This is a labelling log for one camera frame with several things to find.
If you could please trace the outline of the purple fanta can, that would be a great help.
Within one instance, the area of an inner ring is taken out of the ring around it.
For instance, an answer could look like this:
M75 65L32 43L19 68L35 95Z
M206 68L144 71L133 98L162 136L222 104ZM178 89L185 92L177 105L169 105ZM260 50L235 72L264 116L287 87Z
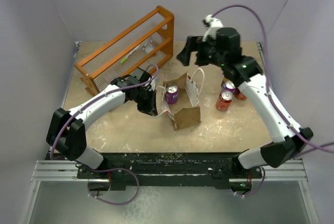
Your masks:
M230 80L224 81L222 83L222 91L229 91L234 94L236 91L236 86Z
M178 100L178 86L170 83L166 85L165 99L168 104L175 104Z

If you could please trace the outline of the watermelon print canvas bag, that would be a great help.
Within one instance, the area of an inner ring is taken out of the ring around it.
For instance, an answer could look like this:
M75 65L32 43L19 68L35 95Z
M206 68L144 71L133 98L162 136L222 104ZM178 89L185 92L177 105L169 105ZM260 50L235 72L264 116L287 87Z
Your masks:
M177 79L164 81L161 86L161 112L157 117L168 115L175 131L195 126L201 123L201 111L199 97L204 85L205 73L202 68L197 68L191 75L186 72ZM171 98L175 102L168 103L168 85L176 85L177 98Z

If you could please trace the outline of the red coke can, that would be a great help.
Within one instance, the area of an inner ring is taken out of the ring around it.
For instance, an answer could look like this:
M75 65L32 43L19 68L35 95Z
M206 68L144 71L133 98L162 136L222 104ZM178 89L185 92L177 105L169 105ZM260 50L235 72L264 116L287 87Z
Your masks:
M241 101L245 101L247 99L247 96L244 95L239 89L236 89L234 96Z
M216 108L219 111L226 111L233 99L233 93L228 91L228 90L224 90L220 93L217 101L216 101Z

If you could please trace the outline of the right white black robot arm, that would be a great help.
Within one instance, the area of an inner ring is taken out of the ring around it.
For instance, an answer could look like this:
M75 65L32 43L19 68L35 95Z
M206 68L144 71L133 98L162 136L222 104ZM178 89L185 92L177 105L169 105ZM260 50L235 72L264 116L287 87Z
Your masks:
M271 136L270 143L233 158L232 172L236 177L245 177L257 166L279 167L305 147L303 139L311 140L314 136L309 127L302 128L289 115L272 89L266 87L267 78L258 62L242 54L241 37L236 29L220 28L215 38L189 36L176 58L187 66L193 52L196 52L196 65L212 64L221 68L224 76L253 104Z

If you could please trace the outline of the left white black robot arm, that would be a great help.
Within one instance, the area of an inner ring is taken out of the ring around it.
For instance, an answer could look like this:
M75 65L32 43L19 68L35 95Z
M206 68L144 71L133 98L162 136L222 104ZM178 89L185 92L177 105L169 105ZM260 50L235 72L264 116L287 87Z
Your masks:
M108 159L87 144L86 131L107 112L127 101L137 104L143 114L157 116L156 77L137 67L131 74L114 78L107 87L83 104L70 110L57 109L52 116L46 142L70 161L89 167L95 178L102 178L108 170Z

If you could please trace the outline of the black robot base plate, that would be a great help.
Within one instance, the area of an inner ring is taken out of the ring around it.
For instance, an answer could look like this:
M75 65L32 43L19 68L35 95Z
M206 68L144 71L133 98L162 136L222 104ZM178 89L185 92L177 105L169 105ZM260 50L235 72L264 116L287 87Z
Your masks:
M260 167L238 168L234 152L105 153L107 163L98 172L77 165L78 177L98 189L123 191L128 186L190 186L250 191L252 179L261 179Z

